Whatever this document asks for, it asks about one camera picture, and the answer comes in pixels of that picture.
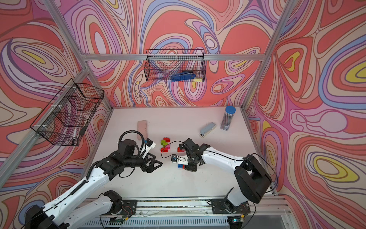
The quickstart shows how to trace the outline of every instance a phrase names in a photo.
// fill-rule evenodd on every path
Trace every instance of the metal rail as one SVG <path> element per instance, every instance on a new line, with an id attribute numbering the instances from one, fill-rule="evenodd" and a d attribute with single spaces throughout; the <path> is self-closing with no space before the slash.
<path id="1" fill-rule="evenodd" d="M 135 217 L 207 217 L 218 216 L 212 213 L 212 207 L 207 204 L 215 197 L 163 197 L 163 198 L 123 198 L 123 200 L 137 200 Z M 86 199 L 80 206 L 86 205 L 96 199 Z M 248 215 L 253 215 L 254 204 L 249 201 L 252 209 Z M 255 204 L 255 215 L 292 215 L 288 202 L 282 196 L 265 195 L 259 204 Z M 241 215 L 223 213 L 220 216 Z M 104 218 L 117 217 L 118 215 L 104 215 Z"/>
<path id="2" fill-rule="evenodd" d="M 195 56 L 172 54 L 173 56 Z M 146 60 L 146 54 L 82 54 L 83 60 Z M 264 54 L 205 54 L 205 60 L 264 60 Z"/>
<path id="3" fill-rule="evenodd" d="M 87 161 L 86 161 L 86 163 L 84 165 L 83 171 L 81 172 L 81 175 L 80 175 L 78 181 L 80 181 L 81 179 L 83 179 L 86 176 L 86 174 L 88 173 L 88 170 L 89 170 L 90 166 L 92 165 L 94 156 L 95 156 L 95 154 L 96 154 L 96 152 L 98 150 L 100 141 L 102 140 L 103 135 L 104 135 L 104 132 L 107 129 L 109 120 L 111 119 L 112 113 L 113 113 L 113 110 L 111 112 L 109 112 L 109 114 L 107 116 L 107 119 L 105 120 L 105 122 L 103 124 L 103 128 L 100 131 L 99 136 L 97 138 L 97 141 L 95 142 L 95 144 L 94 144 L 94 146 L 93 146 L 93 148 L 92 148 L 92 150 L 91 150 L 91 152 L 90 152 L 90 154 L 88 156 L 88 159 L 87 159 Z"/>
<path id="4" fill-rule="evenodd" d="M 264 70 L 271 58 L 271 55 L 276 47 L 276 44 L 277 44 L 278 40 L 280 39 L 282 31 L 285 28 L 285 25 L 291 15 L 293 8 L 295 7 L 297 1 L 298 0 L 288 0 L 286 2 L 286 5 L 281 13 L 280 19 L 277 22 L 276 28 L 273 31 L 272 37 L 269 40 L 267 49 L 265 51 L 265 58 L 258 66 L 257 73 L 255 74 L 254 79 L 252 80 L 252 83 L 249 86 L 247 95 L 244 98 L 243 104 L 241 106 L 242 108 L 244 108 L 247 105 L 248 99 L 255 92 L 255 89 L 257 88 L 258 83 L 259 83 L 260 79 L 262 78 Z"/>
<path id="5" fill-rule="evenodd" d="M 79 61 L 81 66 L 85 67 L 89 71 L 89 76 L 90 76 L 89 79 L 90 79 L 91 83 L 94 86 L 102 89 L 100 83 L 97 80 L 97 77 L 94 75 L 93 71 L 90 69 L 87 62 L 81 56 L 81 49 L 77 45 L 74 37 L 71 35 L 72 33 L 71 33 L 63 15 L 61 14 L 59 8 L 55 4 L 55 1 L 54 0 L 44 0 L 43 2 L 45 4 L 45 6 L 47 7 L 48 12 L 52 16 L 53 20 L 55 21 L 56 25 L 59 27 L 61 35 L 65 38 L 67 43 L 70 45 L 71 50 L 74 53 L 76 59 Z M 112 107 L 106 97 L 103 98 L 103 102 L 109 110 L 112 109 Z"/>
<path id="6" fill-rule="evenodd" d="M 87 74 L 87 69 L 83 68 L 74 78 L 74 82 L 82 82 Z M 57 105 L 62 98 L 66 95 L 70 88 L 64 89 L 62 94 L 55 100 L 53 106 Z M 42 124 L 46 118 L 50 115 L 52 109 L 43 115 L 40 120 L 37 122 L 37 125 Z M 9 177 L 13 174 L 18 165 L 22 162 L 24 157 L 28 154 L 28 152 L 32 149 L 38 138 L 40 137 L 34 130 L 30 129 L 27 136 L 21 141 L 21 143 L 16 147 L 16 149 L 11 153 L 11 155 L 4 161 L 4 163 L 0 167 L 0 188 L 3 187 L 5 182 L 9 179 Z"/>

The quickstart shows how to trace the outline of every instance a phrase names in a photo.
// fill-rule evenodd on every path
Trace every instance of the pencil holder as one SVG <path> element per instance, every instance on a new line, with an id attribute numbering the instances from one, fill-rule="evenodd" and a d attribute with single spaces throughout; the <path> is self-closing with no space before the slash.
<path id="1" fill-rule="evenodd" d="M 221 126 L 220 126 L 221 130 L 229 130 L 231 120 L 235 114 L 235 111 L 236 111 L 236 109 L 233 106 L 227 106 L 225 108 L 223 121 L 221 122 Z"/>

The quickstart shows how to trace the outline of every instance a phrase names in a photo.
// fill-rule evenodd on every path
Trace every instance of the blue lid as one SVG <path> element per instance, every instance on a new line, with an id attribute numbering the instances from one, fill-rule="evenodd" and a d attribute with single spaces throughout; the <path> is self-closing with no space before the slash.
<path id="1" fill-rule="evenodd" d="M 235 109 L 235 107 L 233 107 L 233 106 L 227 106 L 227 107 L 225 108 L 225 111 L 226 111 L 226 113 L 228 113 L 228 114 L 235 114 L 236 109 Z"/>

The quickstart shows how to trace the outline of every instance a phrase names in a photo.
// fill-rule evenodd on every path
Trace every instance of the black cable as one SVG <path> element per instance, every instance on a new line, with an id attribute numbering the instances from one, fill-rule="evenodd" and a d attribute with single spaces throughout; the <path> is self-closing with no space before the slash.
<path id="1" fill-rule="evenodd" d="M 49 210 L 51 210 L 52 208 L 55 208 L 59 203 L 61 203 L 62 201 L 64 201 L 66 198 L 68 198 L 70 196 L 70 194 L 69 195 L 67 195 L 65 198 L 63 198 L 60 202 L 58 202 L 57 204 L 55 204 L 53 207 L 50 207 L 49 209 L 47 209 L 47 210 L 45 210 L 44 212 L 41 212 L 41 213 L 39 213 L 38 215 L 36 215 L 36 216 L 34 216 L 34 217 L 32 217 L 31 218 L 31 220 L 30 221 L 28 221 L 28 222 L 26 222 L 20 229 L 22 229 L 23 227 L 25 227 L 25 225 L 27 225 L 27 224 L 29 224 L 32 220 L 34 220 L 35 218 L 37 218 L 38 216 L 40 216 L 40 215 L 42 215 L 43 213 L 46 213 L 47 211 L 49 211 Z"/>
<path id="2" fill-rule="evenodd" d="M 138 148 L 138 146 L 137 145 L 135 145 L 135 147 L 136 147 L 136 149 L 137 149 L 137 156 L 138 157 L 140 157 L 140 153 L 141 153 L 141 151 L 139 150 L 139 148 Z"/>
<path id="3" fill-rule="evenodd" d="M 136 168 L 136 167 L 134 167 L 134 169 L 132 170 L 132 172 L 131 172 L 128 176 L 126 176 L 126 177 L 131 176 L 131 174 L 135 171 L 135 168 Z"/>
<path id="4" fill-rule="evenodd" d="M 244 226 L 242 226 L 241 228 L 244 228 L 246 225 L 248 225 L 248 223 L 251 221 L 251 219 L 253 219 L 253 216 L 254 216 L 254 214 L 255 214 L 255 212 L 257 211 L 257 207 L 256 207 L 256 205 L 254 204 L 254 207 L 255 207 L 255 210 L 254 210 L 254 213 L 253 213 L 253 215 L 252 215 L 252 217 L 248 220 L 248 222 L 244 225 Z"/>
<path id="5" fill-rule="evenodd" d="M 179 158 L 182 158 L 182 157 L 180 157 L 180 156 L 178 156 L 178 155 L 176 155 L 176 154 L 171 154 L 171 155 L 169 155 L 169 156 L 166 156 L 166 157 L 163 157 L 163 152 L 164 152 L 164 150 L 165 150 L 165 148 L 168 146 L 168 145 L 166 145 L 165 147 L 164 147 L 164 149 L 161 151 L 161 157 L 162 158 L 168 158 L 168 157 L 170 157 L 170 156 L 177 156 L 177 159 L 178 160 L 180 160 Z"/>
<path id="6" fill-rule="evenodd" d="M 214 154 L 219 154 L 219 153 L 214 152 L 214 151 L 204 150 L 204 152 L 205 152 L 205 151 L 207 151 L 207 152 L 211 152 L 211 153 L 214 153 Z M 244 160 L 235 160 L 235 159 L 232 159 L 232 158 L 229 158 L 229 159 L 234 160 L 234 161 L 237 161 L 237 162 L 242 162 L 242 161 L 244 161 Z"/>
<path id="7" fill-rule="evenodd" d="M 105 227 L 104 227 L 104 225 L 103 225 L 103 223 L 102 223 L 102 218 L 101 218 L 100 216 L 101 216 L 101 215 L 99 215 L 100 224 L 101 224 L 101 225 L 102 225 L 102 227 L 105 229 Z"/>
<path id="8" fill-rule="evenodd" d="M 256 154 L 256 153 L 252 153 L 251 155 L 253 155 L 253 154 L 255 154 L 255 155 L 257 155 L 258 157 L 262 158 L 262 159 L 264 160 L 264 162 L 268 164 L 268 162 L 267 162 L 263 157 L 261 157 L 260 155 L 258 155 L 258 154 Z M 277 180 L 279 181 L 280 179 L 278 179 L 278 176 L 277 176 L 276 171 L 272 168 L 272 166 L 271 166 L 270 164 L 268 164 L 268 166 L 272 169 L 272 171 L 274 172 L 274 174 L 275 174 L 275 175 L 276 175 L 276 177 L 277 177 Z"/>
<path id="9" fill-rule="evenodd" d="M 140 135 L 140 137 L 141 137 L 141 148 L 140 148 L 140 150 L 142 150 L 142 148 L 145 144 L 145 139 L 143 138 L 143 135 L 140 132 L 136 131 L 136 130 L 128 130 L 128 131 L 124 132 L 123 134 L 121 134 L 121 136 L 119 137 L 118 143 L 121 142 L 123 136 L 125 136 L 128 133 L 136 133 L 136 134 Z"/>
<path id="10" fill-rule="evenodd" d="M 91 165 L 91 167 L 89 168 L 89 171 L 88 171 L 88 173 L 86 174 L 86 180 L 83 180 L 74 190 L 72 190 L 71 192 L 70 192 L 70 195 L 73 195 L 73 194 L 75 194 L 76 193 L 76 191 L 77 190 L 79 190 L 84 184 L 86 184 L 87 183 L 87 181 L 89 180 L 89 177 L 90 177 L 90 175 L 92 174 L 92 170 L 93 170 L 93 168 L 94 168 L 94 166 L 98 163 L 98 162 L 100 162 L 100 161 L 96 161 L 96 162 L 94 162 L 92 165 Z"/>

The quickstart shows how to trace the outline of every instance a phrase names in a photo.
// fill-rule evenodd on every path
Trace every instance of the pink eraser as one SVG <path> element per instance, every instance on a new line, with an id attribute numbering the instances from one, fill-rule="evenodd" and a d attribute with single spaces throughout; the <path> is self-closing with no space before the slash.
<path id="1" fill-rule="evenodd" d="M 147 121 L 146 120 L 137 122 L 137 131 L 142 134 L 142 136 L 145 140 L 147 139 Z"/>

